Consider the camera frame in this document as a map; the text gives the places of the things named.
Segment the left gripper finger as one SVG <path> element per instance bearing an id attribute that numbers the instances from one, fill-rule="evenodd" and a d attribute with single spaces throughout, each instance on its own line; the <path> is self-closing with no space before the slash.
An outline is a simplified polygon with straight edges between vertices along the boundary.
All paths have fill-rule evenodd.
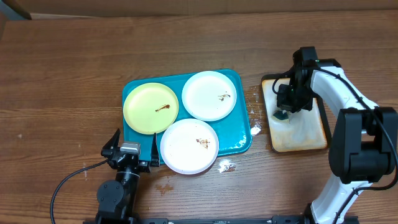
<path id="1" fill-rule="evenodd" d="M 150 152 L 150 166 L 151 167 L 160 166 L 159 150 L 157 147 L 157 133 L 153 134 L 152 147 Z"/>
<path id="2" fill-rule="evenodd" d="M 118 150 L 120 134 L 121 130 L 117 129 L 111 139 L 102 147 L 101 155 L 103 157 L 112 157 L 113 154 Z"/>

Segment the green yellow sponge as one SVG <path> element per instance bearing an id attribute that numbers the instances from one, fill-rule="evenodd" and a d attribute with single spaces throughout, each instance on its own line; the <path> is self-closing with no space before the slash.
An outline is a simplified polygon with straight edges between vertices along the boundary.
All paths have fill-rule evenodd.
<path id="1" fill-rule="evenodd" d="M 275 119 L 275 121 L 280 122 L 280 123 L 289 123 L 289 112 L 285 110 L 277 110 L 274 112 L 272 117 Z"/>

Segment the yellow plate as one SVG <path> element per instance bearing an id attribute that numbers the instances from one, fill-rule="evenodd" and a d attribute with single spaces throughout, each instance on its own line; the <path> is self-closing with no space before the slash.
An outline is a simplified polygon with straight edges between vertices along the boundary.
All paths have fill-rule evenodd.
<path id="1" fill-rule="evenodd" d="M 128 94 L 123 104 L 125 122 L 140 134 L 165 131 L 177 119 L 178 112 L 176 94 L 161 83 L 137 86 Z"/>

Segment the white plate with brown stain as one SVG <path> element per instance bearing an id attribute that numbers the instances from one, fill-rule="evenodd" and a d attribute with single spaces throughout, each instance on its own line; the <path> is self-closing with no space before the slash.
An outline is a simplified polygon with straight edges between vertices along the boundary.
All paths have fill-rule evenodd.
<path id="1" fill-rule="evenodd" d="M 182 102 L 194 118 L 217 121 L 232 112 L 237 101 L 233 82 L 220 72 L 204 71 L 190 77 L 183 86 Z"/>

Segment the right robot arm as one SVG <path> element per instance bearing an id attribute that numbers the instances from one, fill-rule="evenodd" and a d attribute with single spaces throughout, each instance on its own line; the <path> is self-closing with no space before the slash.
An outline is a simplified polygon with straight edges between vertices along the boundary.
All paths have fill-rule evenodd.
<path id="1" fill-rule="evenodd" d="M 332 174 L 317 199 L 310 203 L 304 223 L 357 223 L 345 213 L 365 190 L 383 176 L 397 173 L 397 111 L 367 99 L 346 77 L 333 58 L 319 59 L 314 47 L 301 47 L 293 54 L 294 64 L 284 78 L 289 84 L 273 87 L 278 120 L 301 110 L 310 111 L 319 96 L 337 117 L 328 160 Z"/>

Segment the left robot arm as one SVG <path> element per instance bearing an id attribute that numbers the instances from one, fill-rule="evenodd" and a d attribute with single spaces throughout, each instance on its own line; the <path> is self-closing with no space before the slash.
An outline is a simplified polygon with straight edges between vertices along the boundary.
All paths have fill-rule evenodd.
<path id="1" fill-rule="evenodd" d="M 95 223 L 140 223 L 141 219 L 133 208 L 141 174 L 160 166 L 156 133 L 153 134 L 148 161 L 139 158 L 141 145 L 138 142 L 124 142 L 119 146 L 120 134 L 121 131 L 117 130 L 101 150 L 106 163 L 116 170 L 116 177 L 103 182 L 97 191 L 99 206 Z"/>

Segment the black tray with soapy water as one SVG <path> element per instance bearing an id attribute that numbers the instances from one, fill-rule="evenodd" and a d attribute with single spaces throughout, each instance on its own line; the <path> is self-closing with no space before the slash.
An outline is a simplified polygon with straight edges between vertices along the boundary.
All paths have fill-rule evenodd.
<path id="1" fill-rule="evenodd" d="M 280 110 L 274 91 L 288 83 L 289 79 L 280 74 L 264 75 L 261 80 L 272 149 L 276 152 L 328 149 L 331 132 L 320 97 L 313 98 L 310 111 L 286 112 L 283 120 L 274 116 Z"/>

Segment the pale pink plate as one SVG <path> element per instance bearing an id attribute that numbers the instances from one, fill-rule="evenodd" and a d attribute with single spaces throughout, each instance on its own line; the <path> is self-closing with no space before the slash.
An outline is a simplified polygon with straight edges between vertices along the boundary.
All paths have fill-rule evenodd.
<path id="1" fill-rule="evenodd" d="M 199 119 L 182 119 L 163 134 L 160 153 L 164 163 L 179 174 L 199 174 L 212 166 L 219 151 L 215 130 Z"/>

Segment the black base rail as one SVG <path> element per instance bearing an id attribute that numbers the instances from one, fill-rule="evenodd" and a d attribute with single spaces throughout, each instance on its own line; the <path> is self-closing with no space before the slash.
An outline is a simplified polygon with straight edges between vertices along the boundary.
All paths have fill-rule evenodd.
<path id="1" fill-rule="evenodd" d="M 311 224 L 314 223 L 304 215 L 276 215 L 272 218 L 242 218 L 242 219 L 182 219 L 168 220 L 167 218 L 145 218 L 139 221 L 84 221 L 83 224 L 95 223 L 139 223 L 139 224 Z"/>

